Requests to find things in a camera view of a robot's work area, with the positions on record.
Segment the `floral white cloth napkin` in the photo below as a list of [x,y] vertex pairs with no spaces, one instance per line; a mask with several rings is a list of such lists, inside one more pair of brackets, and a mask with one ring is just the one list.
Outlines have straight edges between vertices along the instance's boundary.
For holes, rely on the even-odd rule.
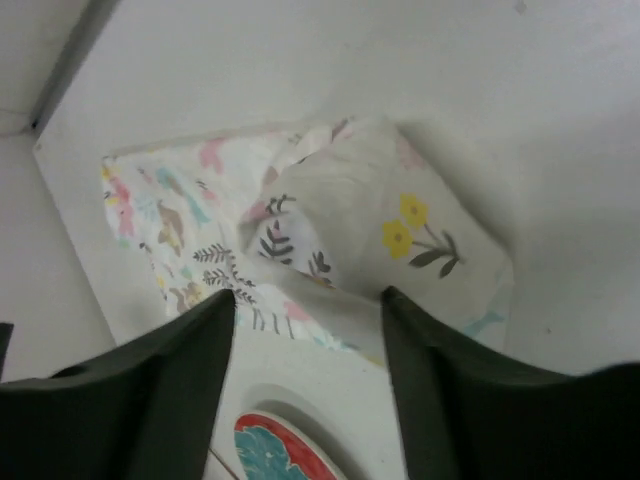
[[505,345],[508,254],[389,121],[137,149],[101,173],[110,227],[145,254],[169,317],[228,289],[243,327],[378,360],[394,287]]

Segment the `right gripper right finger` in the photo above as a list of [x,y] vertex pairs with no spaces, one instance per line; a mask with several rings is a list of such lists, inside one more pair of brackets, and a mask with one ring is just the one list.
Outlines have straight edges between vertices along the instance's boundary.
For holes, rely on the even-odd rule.
[[498,353],[395,288],[383,335],[412,479],[635,479],[639,367],[571,376]]

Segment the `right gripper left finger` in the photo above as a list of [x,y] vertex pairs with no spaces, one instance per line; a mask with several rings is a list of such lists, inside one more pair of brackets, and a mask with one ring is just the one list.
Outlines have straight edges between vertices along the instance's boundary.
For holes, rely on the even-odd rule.
[[2,384],[2,478],[203,478],[235,307],[221,290],[50,378]]

